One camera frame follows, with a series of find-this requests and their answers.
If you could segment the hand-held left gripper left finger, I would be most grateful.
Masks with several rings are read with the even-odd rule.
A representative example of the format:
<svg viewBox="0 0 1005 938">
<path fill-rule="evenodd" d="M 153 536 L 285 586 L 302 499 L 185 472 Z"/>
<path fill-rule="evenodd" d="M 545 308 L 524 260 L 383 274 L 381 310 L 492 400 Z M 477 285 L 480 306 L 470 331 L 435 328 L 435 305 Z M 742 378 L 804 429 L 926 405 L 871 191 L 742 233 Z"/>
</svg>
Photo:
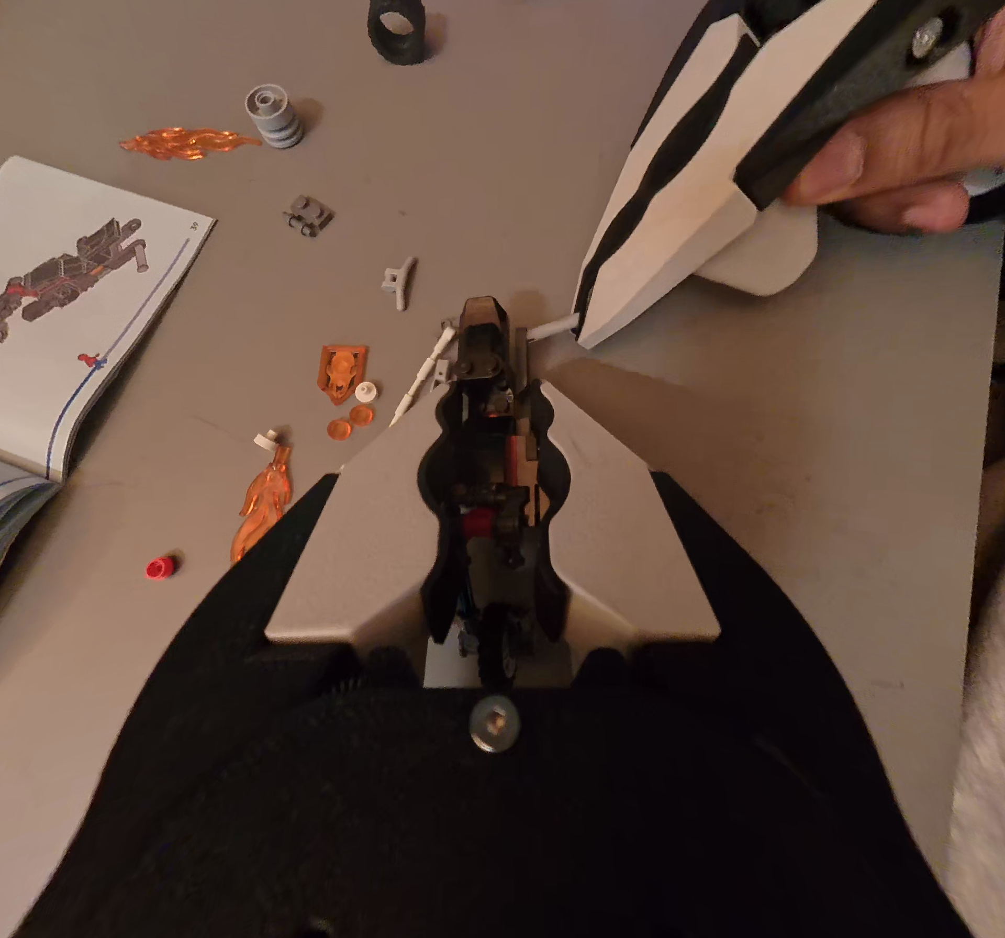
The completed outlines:
<svg viewBox="0 0 1005 938">
<path fill-rule="evenodd" d="M 449 386 L 425 395 L 341 470 L 266 627 L 272 643 L 424 645 L 420 591 L 438 519 L 418 472 Z"/>
</svg>

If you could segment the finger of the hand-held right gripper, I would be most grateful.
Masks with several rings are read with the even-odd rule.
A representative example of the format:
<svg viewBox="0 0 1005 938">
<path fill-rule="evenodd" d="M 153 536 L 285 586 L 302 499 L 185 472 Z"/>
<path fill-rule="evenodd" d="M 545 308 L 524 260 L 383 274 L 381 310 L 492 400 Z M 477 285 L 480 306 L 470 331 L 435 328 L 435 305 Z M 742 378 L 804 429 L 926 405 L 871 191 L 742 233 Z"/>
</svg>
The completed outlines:
<svg viewBox="0 0 1005 938">
<path fill-rule="evenodd" d="M 629 239 L 657 196 L 695 159 L 758 50 L 759 42 L 741 15 L 716 20 L 656 103 L 630 148 L 584 257 L 573 304 L 579 342 L 604 341 L 640 313 L 626 314 L 624 306 L 643 282 L 615 278 L 623 264 L 612 260 L 629 253 Z"/>
<path fill-rule="evenodd" d="M 612 260 L 623 264 L 615 278 L 643 282 L 624 306 L 626 314 L 638 309 L 635 318 L 640 316 L 755 225 L 760 210 L 735 182 L 742 160 L 878 1 L 823 0 L 766 42 L 734 13 L 744 18 L 759 50 L 695 159 L 657 196 L 629 239 L 629 253 Z"/>
</svg>

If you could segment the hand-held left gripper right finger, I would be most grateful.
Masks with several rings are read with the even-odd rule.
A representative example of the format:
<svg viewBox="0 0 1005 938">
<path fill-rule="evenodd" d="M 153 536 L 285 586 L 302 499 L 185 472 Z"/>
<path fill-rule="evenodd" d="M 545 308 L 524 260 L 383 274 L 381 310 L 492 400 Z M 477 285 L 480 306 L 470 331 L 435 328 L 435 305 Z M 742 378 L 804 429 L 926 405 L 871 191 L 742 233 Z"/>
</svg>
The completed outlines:
<svg viewBox="0 0 1005 938">
<path fill-rule="evenodd" d="M 645 461 L 549 382 L 534 381 L 527 403 L 549 501 L 534 579 L 546 636 L 714 641 L 720 623 Z"/>
</svg>

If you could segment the black toy motorcycle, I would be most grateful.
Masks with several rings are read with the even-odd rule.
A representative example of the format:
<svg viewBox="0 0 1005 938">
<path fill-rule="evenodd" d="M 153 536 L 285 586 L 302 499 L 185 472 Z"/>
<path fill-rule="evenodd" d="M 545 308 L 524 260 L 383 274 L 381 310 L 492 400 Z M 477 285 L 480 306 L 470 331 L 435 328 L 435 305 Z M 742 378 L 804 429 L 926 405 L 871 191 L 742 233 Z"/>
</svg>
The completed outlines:
<svg viewBox="0 0 1005 938">
<path fill-rule="evenodd" d="M 462 563 L 454 624 L 459 653 L 477 659 L 482 685 L 502 691 L 518 662 L 534 652 L 530 606 L 478 591 L 472 561 L 489 562 L 482 580 L 520 573 L 532 560 L 548 497 L 538 481 L 538 440 L 524 403 L 529 383 L 525 329 L 512 331 L 495 298 L 468 299 L 459 319 L 453 391 L 459 420 L 452 429 L 448 480 L 457 559 Z"/>
</svg>

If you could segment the person's right hand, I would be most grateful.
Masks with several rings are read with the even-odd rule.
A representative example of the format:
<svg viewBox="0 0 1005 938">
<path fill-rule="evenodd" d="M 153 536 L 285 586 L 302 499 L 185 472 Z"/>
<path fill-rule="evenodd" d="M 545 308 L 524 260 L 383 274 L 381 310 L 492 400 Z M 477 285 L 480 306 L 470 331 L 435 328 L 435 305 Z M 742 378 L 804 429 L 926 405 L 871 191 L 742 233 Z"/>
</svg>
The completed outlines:
<svg viewBox="0 0 1005 938">
<path fill-rule="evenodd" d="M 870 106 L 804 167 L 784 193 L 830 207 L 885 235 L 947 233 L 965 223 L 964 177 L 1004 159 L 1004 12 L 977 34 L 974 75 L 904 90 Z"/>
</svg>

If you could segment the large orange flame piece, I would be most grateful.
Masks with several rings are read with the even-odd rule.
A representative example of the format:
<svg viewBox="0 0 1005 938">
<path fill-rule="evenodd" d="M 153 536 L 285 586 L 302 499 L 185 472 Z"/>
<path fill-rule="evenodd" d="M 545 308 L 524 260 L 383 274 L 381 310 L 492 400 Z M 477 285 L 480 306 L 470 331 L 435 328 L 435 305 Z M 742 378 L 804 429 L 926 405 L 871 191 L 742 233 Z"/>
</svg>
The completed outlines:
<svg viewBox="0 0 1005 938">
<path fill-rule="evenodd" d="M 269 464 L 249 485 L 239 512 L 243 522 L 230 547 L 230 566 L 236 565 L 283 517 L 292 498 L 292 482 L 287 470 L 291 451 L 282 442 Z"/>
</svg>

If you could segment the orange skull shield tile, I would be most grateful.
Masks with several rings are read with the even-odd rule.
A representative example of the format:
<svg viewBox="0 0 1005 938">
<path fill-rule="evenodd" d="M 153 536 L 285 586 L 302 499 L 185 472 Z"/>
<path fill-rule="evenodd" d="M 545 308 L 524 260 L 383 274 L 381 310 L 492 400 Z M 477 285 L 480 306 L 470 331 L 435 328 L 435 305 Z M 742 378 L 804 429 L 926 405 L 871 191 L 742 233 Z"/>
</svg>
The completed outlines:
<svg viewBox="0 0 1005 938">
<path fill-rule="evenodd" d="M 368 351 L 365 345 L 321 347 L 317 385 L 333 406 L 345 404 L 364 381 Z"/>
</svg>

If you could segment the black rubber tyre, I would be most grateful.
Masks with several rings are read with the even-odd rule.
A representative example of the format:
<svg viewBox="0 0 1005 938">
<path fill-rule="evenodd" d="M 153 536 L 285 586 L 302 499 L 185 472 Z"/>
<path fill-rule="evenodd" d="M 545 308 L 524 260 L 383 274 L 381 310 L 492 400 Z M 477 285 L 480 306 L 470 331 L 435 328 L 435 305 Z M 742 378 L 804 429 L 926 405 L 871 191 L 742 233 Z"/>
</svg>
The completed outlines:
<svg viewBox="0 0 1005 938">
<path fill-rule="evenodd" d="M 383 17 L 396 15 L 409 29 L 395 31 Z M 418 65 L 425 59 L 426 11 L 421 0 L 370 0 L 367 30 L 371 45 L 392 65 Z"/>
</svg>

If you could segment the dark grey hinge plate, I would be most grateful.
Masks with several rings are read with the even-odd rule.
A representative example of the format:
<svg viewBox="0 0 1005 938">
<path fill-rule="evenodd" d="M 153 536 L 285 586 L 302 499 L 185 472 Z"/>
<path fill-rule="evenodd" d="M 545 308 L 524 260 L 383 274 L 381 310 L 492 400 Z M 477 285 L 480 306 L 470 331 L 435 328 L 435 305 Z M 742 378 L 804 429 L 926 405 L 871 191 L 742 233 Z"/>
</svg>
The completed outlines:
<svg viewBox="0 0 1005 938">
<path fill-rule="evenodd" d="M 301 237 L 316 239 L 333 220 L 333 210 L 309 195 L 297 195 L 283 212 L 285 224 Z"/>
</svg>

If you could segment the open instruction booklet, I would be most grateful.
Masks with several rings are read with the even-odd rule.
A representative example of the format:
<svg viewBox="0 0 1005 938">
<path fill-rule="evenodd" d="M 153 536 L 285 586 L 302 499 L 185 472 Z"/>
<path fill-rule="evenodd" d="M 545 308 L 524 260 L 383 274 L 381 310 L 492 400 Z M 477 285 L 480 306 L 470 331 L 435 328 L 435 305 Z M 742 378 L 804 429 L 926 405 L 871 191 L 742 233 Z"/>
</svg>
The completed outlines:
<svg viewBox="0 0 1005 938">
<path fill-rule="evenodd" d="M 1 167 L 1 557 L 216 220 L 13 155 Z"/>
</svg>

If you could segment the grey wheel hub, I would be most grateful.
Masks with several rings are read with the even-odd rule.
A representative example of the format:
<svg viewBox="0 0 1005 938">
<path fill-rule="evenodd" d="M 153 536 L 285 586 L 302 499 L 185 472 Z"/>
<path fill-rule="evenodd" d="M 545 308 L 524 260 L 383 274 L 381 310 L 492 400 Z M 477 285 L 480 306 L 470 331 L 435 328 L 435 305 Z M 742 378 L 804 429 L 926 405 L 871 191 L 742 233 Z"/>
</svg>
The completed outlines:
<svg viewBox="0 0 1005 938">
<path fill-rule="evenodd" d="M 295 147 L 305 136 L 305 129 L 288 93 L 273 84 L 252 88 L 245 97 L 245 111 L 254 123 L 263 142 L 274 149 Z"/>
</svg>

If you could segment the slim orange flame piece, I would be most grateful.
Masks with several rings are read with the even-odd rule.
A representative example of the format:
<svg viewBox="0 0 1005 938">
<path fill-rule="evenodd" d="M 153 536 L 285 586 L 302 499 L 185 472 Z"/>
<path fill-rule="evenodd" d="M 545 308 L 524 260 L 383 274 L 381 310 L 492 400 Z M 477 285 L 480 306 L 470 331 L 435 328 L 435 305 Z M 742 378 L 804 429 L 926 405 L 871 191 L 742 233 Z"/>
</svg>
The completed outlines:
<svg viewBox="0 0 1005 938">
<path fill-rule="evenodd" d="M 213 128 L 166 127 L 119 141 L 119 148 L 160 161 L 199 161 L 213 153 L 233 152 L 243 146 L 259 147 L 262 141 L 235 131 Z"/>
</svg>

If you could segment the light grey bracket piece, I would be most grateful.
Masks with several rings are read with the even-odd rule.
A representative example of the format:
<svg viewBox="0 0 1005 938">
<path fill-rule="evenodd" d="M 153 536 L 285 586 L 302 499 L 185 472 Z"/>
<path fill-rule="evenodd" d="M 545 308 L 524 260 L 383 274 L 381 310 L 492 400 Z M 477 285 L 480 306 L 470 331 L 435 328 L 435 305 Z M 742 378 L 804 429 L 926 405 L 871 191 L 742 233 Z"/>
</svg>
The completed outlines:
<svg viewBox="0 0 1005 938">
<path fill-rule="evenodd" d="M 384 271 L 381 291 L 394 298 L 395 309 L 399 313 L 407 310 L 410 279 L 416 264 L 417 257 L 410 255 L 400 266 L 389 267 Z"/>
</svg>

